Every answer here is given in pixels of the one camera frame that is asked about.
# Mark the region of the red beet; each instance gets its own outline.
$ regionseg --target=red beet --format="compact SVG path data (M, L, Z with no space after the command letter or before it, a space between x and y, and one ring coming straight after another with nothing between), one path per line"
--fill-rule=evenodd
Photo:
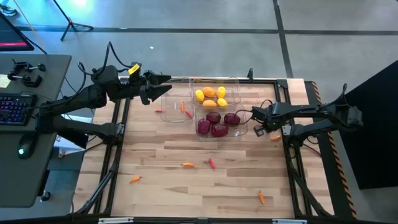
M209 133L211 127L210 121L206 120L205 118L202 118L198 122L198 133L202 135L206 135Z
M241 118L234 113L228 113L224 116L224 123L228 126L237 126L240 122Z
M221 120L221 115L217 112L210 112L206 115L206 119L210 121L211 124L216 124Z
M223 137L228 134L228 126L223 124L214 124L211 128L211 134L213 137Z

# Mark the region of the monitor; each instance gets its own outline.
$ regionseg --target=monitor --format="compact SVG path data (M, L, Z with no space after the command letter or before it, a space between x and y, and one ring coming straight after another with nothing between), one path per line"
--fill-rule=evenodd
M25 35L0 13L0 52L34 50Z

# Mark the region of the wooden table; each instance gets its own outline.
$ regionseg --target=wooden table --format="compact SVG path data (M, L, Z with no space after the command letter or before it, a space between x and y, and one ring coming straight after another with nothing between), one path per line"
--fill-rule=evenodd
M308 104L303 80L290 79L288 84L292 104ZM242 84L240 90L241 103L246 109L260 105L265 99L275 101L272 85ZM277 133L258 138L252 130L258 123L250 121L249 132L240 138L201 142L194 124L176 127L162 121L160 115L154 113L160 104L160 100L149 106L142 105L140 99L131 101L112 216L294 217L282 141L270 140ZM113 108L109 102L96 110L94 122L110 122ZM295 121L312 123L308 118ZM91 142L88 147L99 141ZM76 209L98 185L105 147L98 146L84 156L73 198ZM333 213L321 158L305 147L301 153L308 188L325 210ZM215 170L208 164L209 157L217 166ZM183 162L194 162L196 167L184 168ZM129 184L136 175L143 178ZM265 205L259 201L260 190L265 196ZM103 207L108 189L104 192ZM302 193L297 192L301 211L305 211Z

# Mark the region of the plastic bin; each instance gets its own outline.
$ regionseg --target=plastic bin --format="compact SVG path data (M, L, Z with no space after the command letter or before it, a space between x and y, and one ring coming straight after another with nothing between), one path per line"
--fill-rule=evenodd
M212 87L216 90L218 87L223 86L226 89L226 94L224 99L228 105L236 105L241 102L241 97L239 95L239 80L237 78L223 78L223 79L202 79L195 78L192 80L192 101L194 105L201 106L203 102L197 101L195 97L195 92L197 90L202 90L204 87ZM205 100L213 100L217 103L216 97L207 97Z
M220 124L224 124L224 115L227 113L235 113L238 110L243 110L244 106L241 104L237 105L229 105L229 106L217 106L217 107L204 107L204 106L197 106L195 108L195 128L198 137L201 141L222 141L231 137L238 137L246 134L248 132L248 124L240 124L235 127L228 126L228 134L224 137L215 138L211 135L211 129L207 135L198 134L198 122L202 118L206 118L206 115L209 112L218 112L221 115ZM246 121L245 112L242 111L238 113L238 116L241 118L241 123Z
M172 84L173 88L162 95L162 113L160 117L163 121L179 124L192 124L193 119L182 112L180 105L184 102L184 110L189 111L193 116L192 103L192 82L190 78L173 78L165 84Z

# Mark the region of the keyboard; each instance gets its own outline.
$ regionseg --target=keyboard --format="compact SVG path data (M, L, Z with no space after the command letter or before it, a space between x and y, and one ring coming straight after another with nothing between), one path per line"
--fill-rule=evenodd
M36 100L34 94L0 93L0 125L26 126Z

